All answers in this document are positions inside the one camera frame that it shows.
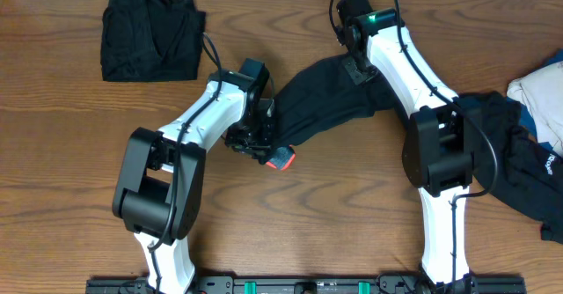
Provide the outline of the black leggings with orange waistband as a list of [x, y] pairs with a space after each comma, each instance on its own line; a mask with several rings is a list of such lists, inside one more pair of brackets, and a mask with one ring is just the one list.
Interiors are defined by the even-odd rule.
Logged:
[[293, 148], [316, 134], [398, 108], [398, 98], [384, 76], [374, 70], [357, 84], [346, 68], [353, 63], [347, 54], [322, 59], [298, 72], [275, 95], [274, 139], [260, 164], [284, 170], [295, 159]]

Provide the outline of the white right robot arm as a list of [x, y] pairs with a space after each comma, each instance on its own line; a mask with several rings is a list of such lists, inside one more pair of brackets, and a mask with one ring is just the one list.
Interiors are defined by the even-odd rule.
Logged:
[[406, 127], [401, 158], [417, 188], [423, 213], [421, 269], [431, 290], [463, 287], [470, 270], [464, 253], [464, 209], [479, 146], [486, 142], [480, 108], [460, 99], [414, 46], [398, 6], [374, 10], [369, 0], [331, 4], [335, 32], [349, 53], [344, 66], [356, 84], [380, 78]]

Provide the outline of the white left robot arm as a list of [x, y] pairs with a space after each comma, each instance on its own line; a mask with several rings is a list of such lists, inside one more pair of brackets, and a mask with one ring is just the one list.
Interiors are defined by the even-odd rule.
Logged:
[[219, 69], [181, 116], [158, 130], [136, 129], [128, 139], [112, 212], [141, 244], [149, 275], [136, 291], [186, 293], [195, 268], [187, 237], [201, 207], [207, 154], [217, 141], [261, 160], [272, 149], [274, 101], [263, 62]]

